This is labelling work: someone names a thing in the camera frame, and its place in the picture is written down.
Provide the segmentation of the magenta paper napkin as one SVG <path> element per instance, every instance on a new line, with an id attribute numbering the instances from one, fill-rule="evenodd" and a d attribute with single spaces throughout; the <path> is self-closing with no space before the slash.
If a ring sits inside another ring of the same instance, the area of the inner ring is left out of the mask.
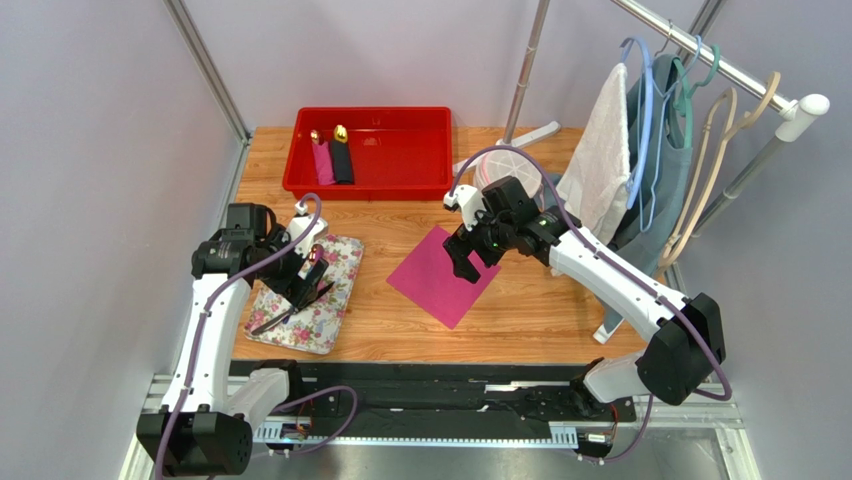
<path id="1" fill-rule="evenodd" d="M 481 274 L 477 283 L 458 278 L 443 248 L 450 233 L 433 227 L 388 276 L 387 283 L 450 330 L 456 328 L 485 289 L 496 278 L 500 266 L 485 267 L 471 255 Z"/>

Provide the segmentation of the iridescent purple spoon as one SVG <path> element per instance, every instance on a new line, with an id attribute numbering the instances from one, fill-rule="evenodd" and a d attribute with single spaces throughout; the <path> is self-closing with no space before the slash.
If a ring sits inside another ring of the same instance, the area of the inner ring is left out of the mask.
<path id="1" fill-rule="evenodd" d="M 320 263 L 325 256 L 325 249 L 322 244 L 316 243 L 313 244 L 308 251 L 307 261 L 313 266 Z"/>

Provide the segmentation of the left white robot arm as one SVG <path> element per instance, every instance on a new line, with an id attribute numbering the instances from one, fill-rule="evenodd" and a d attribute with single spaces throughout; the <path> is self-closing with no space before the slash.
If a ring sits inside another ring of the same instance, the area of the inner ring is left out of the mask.
<path id="1" fill-rule="evenodd" d="M 255 431 L 290 398 L 298 378 L 293 361 L 256 368 L 234 394 L 228 379 L 237 326 L 254 282 L 298 292 L 318 282 L 299 271 L 315 239 L 328 230 L 322 202 L 309 193 L 294 210 L 282 226 L 265 205 L 232 203 L 223 226 L 193 253 L 193 317 L 175 375 L 159 410 L 141 415 L 136 427 L 155 478 L 242 474 Z"/>

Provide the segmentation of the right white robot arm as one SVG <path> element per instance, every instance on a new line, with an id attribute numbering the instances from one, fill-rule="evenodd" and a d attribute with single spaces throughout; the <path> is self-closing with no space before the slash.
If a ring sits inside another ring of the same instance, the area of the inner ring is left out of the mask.
<path id="1" fill-rule="evenodd" d="M 721 372 L 725 359 L 719 305 L 706 294 L 693 298 L 665 287 L 594 239 L 570 216 L 548 209 L 535 217 L 481 212 L 472 227 L 460 225 L 443 247 L 456 277 L 481 275 L 470 257 L 496 265 L 516 250 L 578 281 L 646 341 L 644 349 L 615 359 L 596 359 L 571 381 L 578 411 L 588 415 L 617 399 L 650 395 L 680 405 L 690 395 L 706 398 L 701 383 Z"/>

